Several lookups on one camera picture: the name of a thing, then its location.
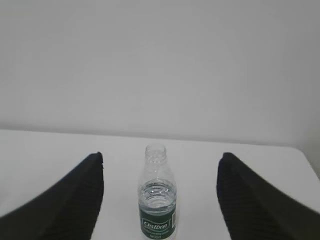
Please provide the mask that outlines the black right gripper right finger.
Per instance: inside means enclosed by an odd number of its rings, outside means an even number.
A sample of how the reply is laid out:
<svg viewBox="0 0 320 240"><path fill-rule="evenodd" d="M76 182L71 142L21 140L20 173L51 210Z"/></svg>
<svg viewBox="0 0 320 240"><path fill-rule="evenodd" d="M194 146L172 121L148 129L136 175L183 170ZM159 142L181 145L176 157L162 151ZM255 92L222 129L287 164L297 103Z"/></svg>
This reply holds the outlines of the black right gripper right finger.
<svg viewBox="0 0 320 240"><path fill-rule="evenodd" d="M233 240L318 240L320 214L280 191L231 152L218 163L216 194Z"/></svg>

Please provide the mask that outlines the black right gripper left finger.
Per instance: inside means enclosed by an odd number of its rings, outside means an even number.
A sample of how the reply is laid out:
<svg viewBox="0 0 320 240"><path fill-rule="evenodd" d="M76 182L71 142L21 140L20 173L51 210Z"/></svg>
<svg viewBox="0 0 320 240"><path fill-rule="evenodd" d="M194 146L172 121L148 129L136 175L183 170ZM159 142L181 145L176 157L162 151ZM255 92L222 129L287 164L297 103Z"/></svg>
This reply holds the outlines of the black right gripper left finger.
<svg viewBox="0 0 320 240"><path fill-rule="evenodd" d="M89 240L104 196L103 156L88 155L42 194L0 218L2 240Z"/></svg>

